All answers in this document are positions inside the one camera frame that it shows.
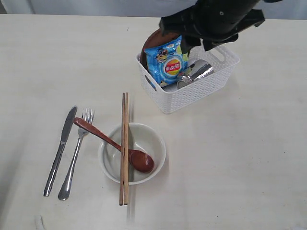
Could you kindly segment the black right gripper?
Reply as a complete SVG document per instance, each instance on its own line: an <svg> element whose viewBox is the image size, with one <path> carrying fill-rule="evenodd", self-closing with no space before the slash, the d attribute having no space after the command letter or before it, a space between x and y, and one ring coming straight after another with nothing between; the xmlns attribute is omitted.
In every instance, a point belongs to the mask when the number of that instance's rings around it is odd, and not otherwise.
<svg viewBox="0 0 307 230"><path fill-rule="evenodd" d="M257 0L198 0L191 7L162 17L159 27L163 35L182 36L183 54L201 45L210 51L236 41L240 32L265 21L262 10L254 9L257 3Z"/></svg>

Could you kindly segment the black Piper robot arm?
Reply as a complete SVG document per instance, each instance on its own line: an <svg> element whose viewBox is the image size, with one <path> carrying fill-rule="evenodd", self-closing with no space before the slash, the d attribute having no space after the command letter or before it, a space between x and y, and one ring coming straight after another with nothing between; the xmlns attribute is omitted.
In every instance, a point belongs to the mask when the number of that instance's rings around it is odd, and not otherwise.
<svg viewBox="0 0 307 230"><path fill-rule="evenodd" d="M175 14L162 17L162 35L175 33L182 37L181 50L189 52L196 46L210 51L238 39L238 34L252 26L258 27L265 17L255 9L257 0L198 0Z"/></svg>

